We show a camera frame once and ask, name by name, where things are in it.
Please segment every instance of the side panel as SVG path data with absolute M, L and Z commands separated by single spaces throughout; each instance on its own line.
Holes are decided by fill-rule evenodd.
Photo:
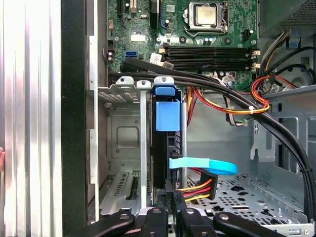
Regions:
M 60 237 L 60 1 L 3 1 L 1 9 L 7 124 L 1 236 Z

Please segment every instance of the white label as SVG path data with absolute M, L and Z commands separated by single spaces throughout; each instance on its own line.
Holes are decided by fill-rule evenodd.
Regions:
M 152 53 L 150 56 L 150 63 L 158 65 L 162 59 L 162 55 L 157 53 Z
M 145 42 L 146 36 L 145 35 L 131 35 L 130 40 L 132 42 Z
M 224 76 L 222 81 L 225 82 L 225 83 L 229 83 L 229 82 L 233 82 L 233 81 L 236 81 L 236 80 L 235 80 L 235 78 L 232 75 L 228 75 L 228 76 Z
M 175 5 L 167 5 L 167 12 L 175 12 Z
M 169 68 L 169 69 L 173 69 L 174 65 L 172 63 L 169 62 L 164 62 L 162 65 L 164 68 Z

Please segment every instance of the yellow wire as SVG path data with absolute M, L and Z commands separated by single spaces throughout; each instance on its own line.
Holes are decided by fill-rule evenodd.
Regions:
M 206 181 L 204 184 L 201 184 L 199 186 L 196 186 L 196 187 L 192 187 L 192 188 L 186 188 L 186 189 L 177 189 L 179 191 L 189 191 L 189 190 L 195 190 L 195 189 L 199 189 L 199 188 L 203 188 L 204 186 L 208 185 L 212 180 L 208 180 Z
M 237 113 L 237 114 L 240 114 L 240 115 L 248 115 L 248 114 L 251 114 L 251 111 L 250 111 L 250 110 L 249 110 L 249 111 L 232 111 L 232 110 L 223 108 L 223 107 L 221 107 L 221 106 L 219 106 L 219 105 L 217 105 L 217 104 L 211 102 L 210 100 L 206 99 L 206 98 L 204 97 L 204 95 L 202 94 L 201 90 L 197 90 L 197 92 L 198 92 L 198 94 L 199 94 L 205 101 L 207 101 L 208 103 L 210 103 L 210 104 L 213 105 L 213 106 L 216 106 L 216 107 L 218 107 L 218 108 L 223 109 L 223 110 L 224 110 L 225 112 L 227 112 L 227 113 L 232 113 L 232 114 L 236 114 L 236 113 Z M 254 110 L 253 112 L 254 112 L 254 113 L 263 113 L 263 112 L 269 110 L 269 108 L 270 108 L 270 105 L 268 104 L 267 107 L 262 108 L 262 109 Z
M 207 198 L 209 196 L 210 196 L 210 194 L 203 195 L 203 196 L 192 197 L 192 198 L 189 198 L 189 199 L 185 199 L 185 201 L 193 201 L 193 200 L 200 199 L 200 198 Z
M 290 32 L 287 32 L 287 33 L 283 36 L 283 38 L 280 40 L 280 42 L 282 42 L 283 40 L 285 40 L 289 35 L 290 35 Z M 270 62 L 271 62 L 271 60 L 272 60 L 272 58 L 273 58 L 273 56 L 274 56 L 274 54 L 275 54 L 276 51 L 277 51 L 277 49 L 275 49 L 275 50 L 272 52 L 271 56 L 269 57 L 269 59 L 268 59 L 268 61 L 267 61 L 267 63 L 266 63 L 266 66 L 265 66 L 265 71 L 268 70 L 269 64 L 270 64 Z

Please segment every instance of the green circuit board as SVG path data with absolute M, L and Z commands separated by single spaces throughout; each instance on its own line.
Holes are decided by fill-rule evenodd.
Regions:
M 158 24 L 157 29 L 150 26 L 150 0 L 135 0 L 137 10 L 122 11 L 121 20 L 118 17 L 118 0 L 108 0 L 108 40 L 111 40 L 115 50 L 110 69 L 118 72 L 125 52 L 135 51 L 137 57 L 144 61 L 150 60 L 152 53 L 158 53 L 164 42 L 170 42 L 172 46 L 209 46 L 209 47 L 257 47 L 257 0 L 227 0 L 228 3 L 228 32 L 223 35 L 201 35 L 195 38 L 185 33 L 186 23 L 183 19 L 185 9 L 192 0 L 162 0 L 160 2 L 160 18 L 169 20 L 168 32 Z M 209 3 L 222 2 L 211 0 Z M 242 33 L 252 30 L 247 41 L 243 41 Z M 180 43 L 179 38 L 186 37 L 186 43 Z M 211 42 L 205 45 L 205 37 L 211 38 Z M 235 88 L 242 88 L 250 84 L 251 72 L 237 72 Z

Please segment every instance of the black wire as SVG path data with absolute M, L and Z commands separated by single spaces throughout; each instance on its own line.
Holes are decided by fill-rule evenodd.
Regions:
M 280 75 L 281 73 L 285 72 L 285 71 L 288 71 L 288 70 L 291 70 L 293 68 L 303 68 L 305 69 L 306 71 L 308 71 L 311 76 L 312 76 L 312 79 L 313 79 L 313 85 L 316 84 L 316 74 L 315 74 L 315 71 L 311 68 L 308 68 L 305 64 L 292 64 L 292 65 L 289 65 L 289 66 L 286 66 L 280 70 L 278 70 L 276 72 L 276 75 Z
M 135 77 L 140 77 L 142 79 L 156 77 L 157 74 L 134 74 Z M 206 81 L 205 79 L 197 79 L 197 78 L 189 78 L 189 77 L 179 77 L 179 76 L 172 76 L 175 80 L 180 81 L 179 85 L 184 86 L 191 86 L 191 87 L 201 87 L 204 89 L 212 89 L 217 91 L 231 100 L 235 101 L 236 104 L 241 106 L 242 108 L 249 108 L 249 106 L 253 106 L 254 108 L 258 108 L 256 104 L 252 101 L 248 100 L 247 98 L 243 97 L 239 93 L 231 90 L 230 88 L 224 87 L 220 84 L 213 83 L 211 81 Z M 251 115 L 255 120 L 261 123 L 266 130 L 271 132 L 277 139 L 279 139 L 284 146 L 290 151 L 293 157 L 296 159 L 296 162 L 299 164 L 300 169 L 310 169 L 311 164 L 308 160 L 306 152 L 296 136 L 294 136 L 287 128 L 285 128 L 282 124 L 275 121 L 270 115 L 267 113 L 261 114 L 253 114 Z M 312 172 L 303 173 L 305 190 L 306 190 L 306 199 L 305 202 L 307 203 L 304 205 L 304 213 L 307 215 L 309 219 L 315 219 L 314 213 L 316 212 L 316 183 L 315 177 Z
M 289 58 L 293 57 L 294 55 L 304 52 L 306 50 L 316 50 L 316 48 L 314 47 L 303 47 L 303 48 L 299 48 L 291 53 L 289 53 L 288 55 L 286 55 L 285 57 L 283 57 L 282 59 L 280 59 L 277 63 L 275 63 L 274 65 L 272 65 L 270 67 L 270 69 L 268 69 L 267 71 L 265 71 L 262 75 L 260 75 L 260 77 L 265 77 L 267 75 L 269 75 L 271 72 L 273 72 L 274 69 L 276 69 L 278 66 L 280 66 L 282 63 L 284 63 L 286 60 L 288 60 Z

